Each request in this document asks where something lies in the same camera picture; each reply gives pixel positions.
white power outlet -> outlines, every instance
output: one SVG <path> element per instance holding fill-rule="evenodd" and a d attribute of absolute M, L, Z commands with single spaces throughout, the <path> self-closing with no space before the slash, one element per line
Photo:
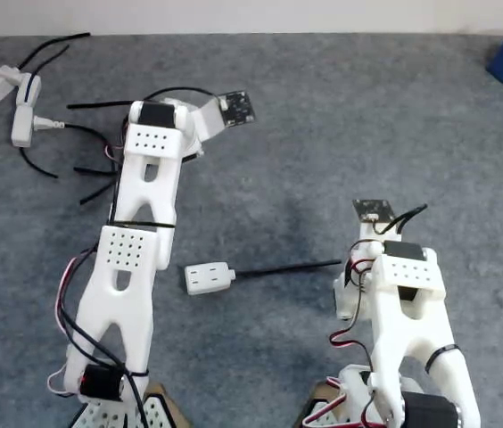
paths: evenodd
<path fill-rule="evenodd" d="M 186 266 L 184 269 L 188 294 L 204 294 L 226 290 L 235 279 L 235 271 L 226 262 Z"/>

white wall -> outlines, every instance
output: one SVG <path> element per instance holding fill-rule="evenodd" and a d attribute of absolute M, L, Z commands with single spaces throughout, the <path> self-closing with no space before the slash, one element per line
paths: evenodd
<path fill-rule="evenodd" d="M 0 36 L 82 30 L 503 34 L 503 0 L 0 0 Z"/>

gray carpet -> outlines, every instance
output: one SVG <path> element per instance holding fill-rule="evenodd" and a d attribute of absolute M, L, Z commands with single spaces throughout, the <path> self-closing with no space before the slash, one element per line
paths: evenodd
<path fill-rule="evenodd" d="M 0 38 L 0 64 L 37 37 Z M 93 37 L 42 73 L 36 113 L 115 137 L 124 110 L 65 103 L 139 98 L 197 85 L 249 90 L 258 122 L 229 130 L 186 164 L 170 269 L 154 289 L 152 378 L 196 427 L 289 427 L 326 375 L 364 362 L 334 350 L 337 268 L 235 283 L 189 297 L 178 266 L 234 268 L 343 257 L 357 237 L 351 199 L 388 198 L 398 212 L 428 202 L 406 238 L 439 253 L 456 341 L 483 426 L 503 427 L 503 86 L 484 71 L 492 37 L 241 35 Z M 185 97 L 200 102 L 198 96 Z M 75 164 L 102 168 L 99 145 L 71 130 L 9 144 L 13 98 L 0 104 L 0 427 L 63 427 L 79 405 L 45 390 L 64 360 L 53 304 L 69 257 L 94 242 L 109 195 Z M 76 302 L 87 273 L 74 283 Z M 368 323 L 356 336 L 371 343 Z M 418 364 L 404 373 L 431 388 Z"/>

robotic arm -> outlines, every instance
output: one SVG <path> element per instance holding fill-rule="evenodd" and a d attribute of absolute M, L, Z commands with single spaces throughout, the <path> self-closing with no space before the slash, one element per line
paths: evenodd
<path fill-rule="evenodd" d="M 202 142 L 224 128 L 253 120 L 244 92 L 213 97 L 200 109 L 170 99 L 131 105 L 116 197 L 75 319 L 87 334 L 74 328 L 63 380 L 66 392 L 105 409 L 115 421 L 124 421 L 125 415 L 131 422 L 137 420 L 139 397 L 148 384 L 153 281 L 156 271 L 169 265 L 183 160 L 202 154 Z M 145 181 L 149 166 L 157 166 L 158 173 Z M 135 221 L 145 204 L 153 221 Z M 124 288 L 117 286 L 120 272 L 129 275 Z M 89 357 L 112 324 L 120 330 L 125 367 L 95 364 Z"/>
<path fill-rule="evenodd" d="M 401 241 L 403 226 L 425 206 L 394 218 L 387 201 L 356 200 L 354 205 L 360 236 L 345 272 L 334 281 L 336 311 L 352 320 L 350 327 L 358 318 L 370 318 L 375 348 L 371 366 L 347 366 L 336 380 L 349 397 L 340 419 L 361 417 L 368 421 L 365 426 L 386 423 L 388 428 L 479 428 L 466 360 L 449 326 L 436 253 Z M 400 376 L 404 357 L 425 366 L 443 397 L 423 394 L 416 382 Z"/>

black cable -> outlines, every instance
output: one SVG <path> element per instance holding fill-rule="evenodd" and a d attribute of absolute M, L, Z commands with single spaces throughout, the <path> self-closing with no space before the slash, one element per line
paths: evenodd
<path fill-rule="evenodd" d="M 75 265 L 75 267 L 70 271 L 68 277 L 67 277 L 67 282 L 65 286 L 62 289 L 62 294 L 60 296 L 60 305 L 59 305 L 59 315 L 60 318 L 63 320 L 63 328 L 65 329 L 65 334 L 67 338 L 70 340 L 70 342 L 76 346 L 76 348 L 81 352 L 83 355 L 85 355 L 87 358 L 89 358 L 91 361 L 94 361 L 95 363 L 102 363 L 102 366 L 108 366 L 111 369 L 119 369 L 123 372 L 123 374 L 127 377 L 127 380 L 130 384 L 131 390 L 133 392 L 133 395 L 135 396 L 135 401 L 136 401 L 136 406 L 138 408 L 138 412 L 140 413 L 141 416 L 141 423 L 143 424 L 144 428 L 149 428 L 148 421 L 146 419 L 146 414 L 144 413 L 144 407 L 143 407 L 143 401 L 140 397 L 140 394 L 138 392 L 138 389 L 135 384 L 135 380 L 133 379 L 133 376 L 147 376 L 148 375 L 148 370 L 143 372 L 143 373 L 135 373 L 135 372 L 130 372 L 125 363 L 123 363 L 117 356 L 115 356 L 110 350 L 108 350 L 104 345 L 102 345 L 100 342 L 96 341 L 93 339 L 87 332 L 85 332 L 79 325 L 70 317 L 69 313 L 65 310 L 65 297 L 67 295 L 67 289 L 69 287 L 70 281 L 73 278 L 73 276 L 76 274 L 78 269 L 81 267 L 81 265 L 93 254 L 93 252 L 96 251 L 96 245 L 91 247 L 90 249 L 87 250 L 87 252 L 81 257 L 79 262 Z M 115 363 L 115 366 L 108 365 L 107 363 L 102 362 L 100 359 L 95 358 L 93 355 L 88 354 L 85 352 L 82 348 L 80 348 L 73 338 L 71 337 L 69 331 L 66 328 L 65 323 L 69 324 L 71 328 L 73 328 L 74 331 L 79 333 L 84 339 L 86 339 L 89 343 L 91 343 L 96 349 L 98 349 L 100 352 L 102 352 L 104 355 L 106 355 L 110 360 L 112 360 Z"/>
<path fill-rule="evenodd" d="M 113 179 L 113 180 L 111 180 L 110 183 L 107 183 L 106 185 L 101 187 L 99 190 L 96 190 L 93 193 L 89 194 L 88 196 L 81 198 L 79 200 L 79 205 L 85 205 L 86 203 L 91 202 L 93 199 L 101 196 L 103 193 L 105 193 L 107 190 L 109 190 L 111 187 L 113 187 L 115 185 L 116 181 L 117 181 L 116 179 Z"/>
<path fill-rule="evenodd" d="M 62 56 L 63 54 L 65 54 L 65 51 L 67 51 L 68 49 L 70 48 L 69 45 L 66 45 L 61 51 L 59 51 L 58 53 L 56 53 L 55 55 L 52 55 L 50 56 L 49 58 L 47 58 L 45 61 L 41 62 L 37 67 L 36 69 L 31 73 L 31 76 L 29 76 L 29 81 L 28 81 L 28 87 L 26 88 L 26 96 L 24 97 L 24 102 L 27 103 L 28 102 L 28 97 L 29 97 L 29 90 L 31 89 L 31 84 L 33 83 L 34 81 L 34 78 L 36 77 L 36 75 L 39 73 L 39 71 L 41 71 L 47 64 L 49 64 L 51 61 L 54 61 L 56 60 L 57 58 L 59 58 L 60 56 Z"/>
<path fill-rule="evenodd" d="M 163 89 L 159 89 L 158 91 L 154 91 L 152 94 L 147 95 L 143 100 L 150 100 L 154 98 L 155 96 L 166 94 L 167 92 L 173 92 L 173 91 L 188 91 L 188 92 L 197 92 L 199 94 L 204 94 L 204 95 L 209 95 L 209 96 L 216 96 L 213 92 L 210 92 L 207 89 L 202 89 L 201 87 L 197 86 L 170 86 L 170 87 L 165 87 Z"/>
<path fill-rule="evenodd" d="M 26 149 L 24 147 L 20 147 L 20 154 L 21 154 L 22 159 L 24 159 L 26 161 L 26 163 L 28 165 L 30 165 L 30 167 L 32 167 L 34 170 L 36 170 L 40 174 L 43 174 L 44 176 L 55 178 L 55 179 L 59 178 L 59 176 L 57 176 L 53 172 L 46 171 L 45 169 L 40 168 L 33 161 L 31 161 L 29 159 L 28 155 L 26 154 Z"/>
<path fill-rule="evenodd" d="M 103 143 L 103 149 L 106 148 L 109 155 L 111 157 L 114 157 L 114 151 L 112 148 L 112 144 L 109 142 L 109 139 L 101 132 L 97 131 L 96 129 L 85 127 L 83 125 L 77 125 L 74 123 L 66 123 L 65 127 L 69 128 L 69 129 L 76 129 L 79 131 L 83 131 L 83 132 L 88 133 L 91 136 L 98 138 L 101 141 L 101 143 Z M 93 199 L 101 196 L 103 193 L 105 193 L 107 190 L 109 190 L 112 186 L 114 186 L 114 184 L 117 180 L 116 176 L 119 174 L 119 172 L 116 168 L 116 166 L 119 166 L 119 163 L 117 161 L 111 160 L 111 159 L 109 159 L 109 161 L 111 161 L 111 171 L 98 171 L 96 169 L 89 169 L 89 168 L 83 168 L 83 167 L 73 167 L 73 170 L 78 172 L 79 174 L 86 174 L 86 175 L 98 176 L 98 177 L 112 177 L 111 182 L 104 185 L 100 189 L 92 192 L 88 196 L 82 198 L 79 201 L 80 205 L 84 205 L 88 202 L 91 202 Z"/>
<path fill-rule="evenodd" d="M 393 227 L 398 225 L 400 223 L 400 226 L 398 226 L 396 233 L 399 234 L 402 231 L 402 228 L 417 214 L 420 214 L 422 211 L 424 211 L 426 208 L 428 208 L 428 204 L 423 204 L 420 205 L 419 207 L 414 208 L 413 210 L 410 210 L 408 212 L 405 212 L 404 214 L 400 214 L 398 217 L 396 217 L 393 221 L 391 221 L 386 227 L 379 231 L 376 230 L 376 223 L 373 223 L 373 229 L 375 230 L 375 233 L 377 235 L 384 235 L 386 232 L 391 230 Z"/>
<path fill-rule="evenodd" d="M 412 211 L 409 212 L 409 214 L 406 216 L 406 218 L 404 218 L 400 224 L 398 225 L 397 229 L 396 229 L 396 233 L 397 234 L 401 234 L 402 233 L 402 229 L 404 228 L 404 226 L 412 219 L 414 218 L 415 216 L 417 216 L 418 214 L 420 214 L 422 211 L 424 211 L 426 208 L 428 208 L 428 204 L 425 203 L 423 205 L 420 205 L 419 207 L 416 207 L 414 208 Z"/>
<path fill-rule="evenodd" d="M 28 63 L 41 51 L 43 51 L 46 47 L 49 45 L 55 45 L 57 43 L 62 43 L 62 42 L 67 42 L 69 40 L 74 40 L 76 38 L 82 38 L 82 37 L 89 37 L 91 36 L 91 33 L 78 33 L 78 34 L 73 34 L 71 36 L 65 36 L 65 37 L 57 37 L 57 38 L 52 38 L 51 40 L 47 40 L 38 47 L 36 47 L 33 51 L 29 53 L 29 55 L 22 61 L 20 62 L 20 65 L 18 65 L 18 69 L 23 69 Z"/>
<path fill-rule="evenodd" d="M 159 89 L 158 91 L 153 92 L 152 94 L 147 95 L 143 100 L 148 101 L 154 98 L 157 95 L 166 94 L 167 92 L 173 91 L 189 91 L 189 92 L 197 92 L 199 94 L 215 96 L 213 92 L 210 92 L 207 89 L 202 89 L 197 86 L 171 86 L 165 87 L 163 89 Z M 77 103 L 77 104 L 67 104 L 67 108 L 70 110 L 79 110 L 79 109 L 102 109 L 104 107 L 118 107 L 120 105 L 130 105 L 135 100 L 118 100 L 118 101 L 104 101 L 99 103 Z"/>
<path fill-rule="evenodd" d="M 130 105 L 134 103 L 134 100 L 121 100 L 121 101 L 106 101 L 102 103 L 78 103 L 78 104 L 67 104 L 69 110 L 80 110 L 80 109 L 102 109 L 103 107 L 117 107 L 120 105 Z"/>
<path fill-rule="evenodd" d="M 74 123 L 66 123 L 65 127 L 69 128 L 69 129 L 76 129 L 79 131 L 83 131 L 91 136 L 98 138 L 103 143 L 103 148 L 107 148 L 107 151 L 109 152 L 111 157 L 114 156 L 115 153 L 113 151 L 112 144 L 109 142 L 109 138 L 107 138 L 105 135 L 103 135 L 101 132 L 97 131 L 96 129 L 93 129 L 90 127 L 84 127 L 83 125 L 77 125 Z M 112 160 L 112 159 L 109 159 L 109 161 L 111 161 L 111 173 L 112 173 L 112 175 L 114 175 L 117 173 L 117 170 L 115 169 L 115 164 L 119 164 L 119 163 L 115 160 Z M 77 172 L 82 172 L 82 170 L 87 170 L 87 169 L 82 169 L 81 167 L 76 167 L 76 168 L 80 169 L 80 170 L 76 170 Z"/>
<path fill-rule="evenodd" d="M 78 174 L 82 174 L 84 176 L 115 177 L 117 175 L 117 171 L 100 171 L 98 169 L 85 167 L 73 167 L 73 170 Z"/>
<path fill-rule="evenodd" d="M 325 261 L 316 261 L 310 263 L 296 263 L 287 266 L 279 266 L 279 267 L 268 267 L 265 269 L 254 269 L 254 270 L 236 270 L 235 273 L 238 277 L 255 277 L 255 276 L 264 276 L 264 275 L 274 275 L 274 274 L 282 274 L 286 272 L 295 272 L 306 269 L 314 269 L 314 268 L 325 268 L 327 266 L 340 265 L 342 263 L 339 259 L 325 260 Z"/>

